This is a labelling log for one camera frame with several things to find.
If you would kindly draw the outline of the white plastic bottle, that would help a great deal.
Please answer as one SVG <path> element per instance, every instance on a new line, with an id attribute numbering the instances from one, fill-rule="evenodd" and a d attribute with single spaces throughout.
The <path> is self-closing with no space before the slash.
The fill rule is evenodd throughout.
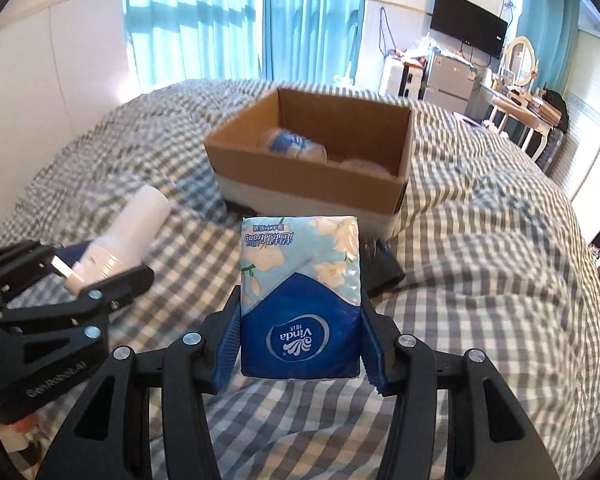
<path id="1" fill-rule="evenodd" d="M 166 196 L 142 186 L 109 229 L 86 246 L 66 278 L 66 289 L 77 295 L 88 285 L 139 266 L 170 212 Z"/>

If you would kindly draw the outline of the blue Vinda tissue pack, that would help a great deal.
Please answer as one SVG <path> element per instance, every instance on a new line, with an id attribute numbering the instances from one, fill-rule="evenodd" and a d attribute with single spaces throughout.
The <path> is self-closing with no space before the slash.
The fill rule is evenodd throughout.
<path id="1" fill-rule="evenodd" d="M 240 242 L 242 374 L 281 380 L 358 376 L 358 220 L 247 218 Z"/>

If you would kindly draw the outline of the grey checked bed quilt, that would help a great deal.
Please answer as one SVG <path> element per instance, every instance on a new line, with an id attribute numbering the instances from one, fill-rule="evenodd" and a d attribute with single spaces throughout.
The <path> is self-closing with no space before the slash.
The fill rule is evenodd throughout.
<path id="1" fill-rule="evenodd" d="M 204 138 L 272 90 L 189 80 L 118 107 L 35 176 L 0 226 L 0 247 L 89 240 L 138 188 L 158 188 L 173 207 L 148 256 L 155 281 L 114 319 L 109 342 L 167 346 L 222 307 L 239 278 L 240 219 Z M 431 105 L 412 111 L 390 243 L 405 278 L 376 308 L 431 348 L 486 352 L 558 474 L 578 478 L 600 452 L 600 281 L 569 200 L 515 144 Z M 234 375 L 204 404 L 227 479 L 374 478 L 393 411 L 364 378 Z"/>

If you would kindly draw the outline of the black flat object on bed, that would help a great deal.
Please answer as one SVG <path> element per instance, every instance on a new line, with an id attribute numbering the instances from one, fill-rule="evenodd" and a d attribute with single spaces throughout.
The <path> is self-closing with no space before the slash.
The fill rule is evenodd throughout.
<path id="1" fill-rule="evenodd" d="M 375 298 L 396 287 L 405 273 L 382 240 L 364 240 L 361 246 L 361 284 L 368 298 Z"/>

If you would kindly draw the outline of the water bottle blue label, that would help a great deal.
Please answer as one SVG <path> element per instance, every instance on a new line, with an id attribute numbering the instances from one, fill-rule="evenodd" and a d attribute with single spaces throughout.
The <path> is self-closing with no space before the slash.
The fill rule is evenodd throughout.
<path id="1" fill-rule="evenodd" d="M 326 148 L 322 144 L 288 129 L 272 128 L 265 131 L 261 136 L 260 145 L 273 154 L 310 162 L 327 162 Z"/>

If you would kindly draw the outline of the brown cardboard box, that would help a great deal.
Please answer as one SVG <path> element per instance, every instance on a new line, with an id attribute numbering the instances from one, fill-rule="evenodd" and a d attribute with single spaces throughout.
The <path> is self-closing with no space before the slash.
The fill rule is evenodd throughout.
<path id="1" fill-rule="evenodd" d="M 355 216 L 396 234 L 415 136 L 410 101 L 278 88 L 204 140 L 224 200 L 260 216 Z"/>

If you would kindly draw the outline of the teal window curtain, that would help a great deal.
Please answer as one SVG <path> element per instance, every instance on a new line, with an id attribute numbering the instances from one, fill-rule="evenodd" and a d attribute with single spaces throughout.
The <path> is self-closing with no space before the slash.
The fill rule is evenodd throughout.
<path id="1" fill-rule="evenodd" d="M 365 0 L 122 1 L 144 90 L 187 79 L 354 81 Z"/>

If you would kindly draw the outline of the wooden chair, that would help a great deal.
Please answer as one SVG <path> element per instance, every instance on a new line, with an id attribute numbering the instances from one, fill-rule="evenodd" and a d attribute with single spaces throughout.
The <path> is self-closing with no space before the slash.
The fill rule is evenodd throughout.
<path id="1" fill-rule="evenodd" d="M 498 134 L 502 138 L 505 136 L 505 126 L 509 118 L 513 118 L 516 122 L 526 128 L 524 130 L 524 137 L 522 138 L 521 149 L 526 152 L 532 139 L 532 136 L 537 133 L 540 136 L 540 144 L 530 156 L 530 158 L 536 162 L 544 148 L 546 148 L 548 135 L 552 126 L 543 120 L 537 114 L 534 114 L 528 108 L 522 107 L 516 104 L 513 100 L 507 96 L 503 96 L 498 92 L 495 92 L 491 99 L 491 114 L 486 118 L 482 124 L 486 127 L 486 130 Z"/>

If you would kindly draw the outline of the white suitcase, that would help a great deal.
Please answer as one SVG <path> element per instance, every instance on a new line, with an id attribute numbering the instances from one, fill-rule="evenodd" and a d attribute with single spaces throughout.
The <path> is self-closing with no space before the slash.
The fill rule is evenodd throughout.
<path id="1" fill-rule="evenodd" d="M 396 58 L 385 58 L 379 84 L 381 96 L 408 96 L 410 68 Z"/>

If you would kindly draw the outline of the small silver refrigerator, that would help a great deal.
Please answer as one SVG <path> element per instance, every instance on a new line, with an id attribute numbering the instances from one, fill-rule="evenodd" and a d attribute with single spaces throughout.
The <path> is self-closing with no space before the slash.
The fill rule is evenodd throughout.
<path id="1" fill-rule="evenodd" d="M 464 114 L 477 77 L 474 66 L 433 53 L 427 58 L 420 98 L 449 112 Z"/>

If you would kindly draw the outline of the oval vanity mirror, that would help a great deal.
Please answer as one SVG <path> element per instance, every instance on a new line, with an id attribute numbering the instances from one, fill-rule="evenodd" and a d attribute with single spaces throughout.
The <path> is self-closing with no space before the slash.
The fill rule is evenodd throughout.
<path id="1" fill-rule="evenodd" d="M 512 84 L 524 87 L 535 78 L 538 60 L 526 36 L 515 37 L 504 50 L 504 67 L 513 74 Z"/>

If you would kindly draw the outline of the teal right curtain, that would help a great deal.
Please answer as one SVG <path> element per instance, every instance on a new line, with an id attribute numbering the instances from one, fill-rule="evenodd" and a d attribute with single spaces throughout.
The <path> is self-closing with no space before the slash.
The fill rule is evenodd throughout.
<path id="1" fill-rule="evenodd" d="M 564 93 L 576 50 L 580 0 L 522 0 L 517 34 L 534 49 L 535 88 Z"/>

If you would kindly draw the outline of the black wall television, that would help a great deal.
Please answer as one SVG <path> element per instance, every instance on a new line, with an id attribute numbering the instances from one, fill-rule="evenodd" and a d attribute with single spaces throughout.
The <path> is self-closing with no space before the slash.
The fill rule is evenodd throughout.
<path id="1" fill-rule="evenodd" d="M 500 58 L 508 23 L 468 0 L 434 0 L 430 28 Z"/>

